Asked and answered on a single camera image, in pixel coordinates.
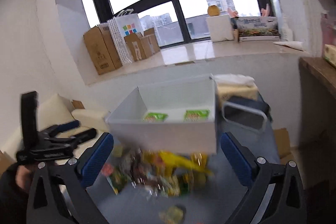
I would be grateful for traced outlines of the person's left hand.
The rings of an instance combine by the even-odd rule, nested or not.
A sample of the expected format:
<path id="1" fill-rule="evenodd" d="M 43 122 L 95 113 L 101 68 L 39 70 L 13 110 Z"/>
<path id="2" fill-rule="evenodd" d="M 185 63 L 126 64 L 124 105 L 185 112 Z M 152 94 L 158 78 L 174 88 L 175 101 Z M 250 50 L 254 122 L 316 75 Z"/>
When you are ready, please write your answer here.
<path id="1" fill-rule="evenodd" d="M 25 192 L 29 192 L 31 184 L 33 182 L 33 177 L 35 173 L 35 166 L 33 165 L 19 165 L 17 173 L 15 175 L 15 181 L 17 186 Z"/>

